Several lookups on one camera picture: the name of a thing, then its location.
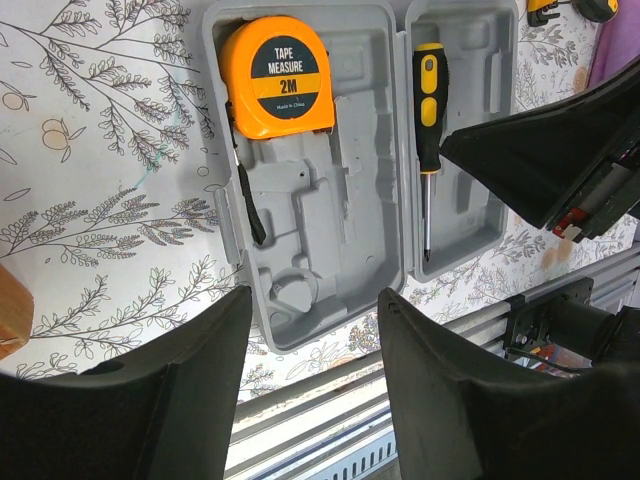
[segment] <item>screwdriver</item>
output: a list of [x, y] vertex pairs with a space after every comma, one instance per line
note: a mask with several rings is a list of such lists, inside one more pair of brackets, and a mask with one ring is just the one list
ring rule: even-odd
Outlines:
[[441, 43], [423, 43], [413, 53], [413, 112], [422, 180], [424, 256], [431, 256], [431, 176], [442, 167], [440, 138], [449, 97], [449, 66]]

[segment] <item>tape measure label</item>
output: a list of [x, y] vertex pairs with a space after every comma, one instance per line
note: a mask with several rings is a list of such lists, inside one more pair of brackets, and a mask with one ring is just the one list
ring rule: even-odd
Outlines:
[[290, 36], [264, 42], [251, 64], [251, 86], [269, 114], [281, 119], [307, 113], [320, 91], [320, 70], [311, 50]]

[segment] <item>purple object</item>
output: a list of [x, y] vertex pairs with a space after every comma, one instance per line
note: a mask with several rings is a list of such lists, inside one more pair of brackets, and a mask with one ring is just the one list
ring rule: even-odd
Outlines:
[[602, 26], [589, 87], [616, 74], [640, 54], [640, 0], [619, 0], [618, 13]]

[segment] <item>wooden object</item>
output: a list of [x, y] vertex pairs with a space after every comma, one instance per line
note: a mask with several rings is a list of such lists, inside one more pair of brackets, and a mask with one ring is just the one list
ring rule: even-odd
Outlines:
[[0, 359], [29, 341], [33, 310], [29, 291], [0, 265]]

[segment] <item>yellow tool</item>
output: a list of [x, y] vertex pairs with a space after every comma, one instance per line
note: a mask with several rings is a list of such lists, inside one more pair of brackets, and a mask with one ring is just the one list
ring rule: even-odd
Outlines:
[[329, 58], [322, 40], [292, 17], [264, 17], [236, 30], [220, 62], [236, 128], [253, 140], [331, 128]]
[[527, 0], [527, 21], [531, 27], [542, 27], [549, 20], [558, 18], [553, 12], [559, 5], [571, 4], [587, 20], [604, 23], [618, 12], [618, 0]]
[[413, 52], [413, 112], [423, 181], [424, 256], [431, 257], [431, 176], [438, 173], [440, 138], [449, 100], [449, 64], [440, 43], [423, 43]]

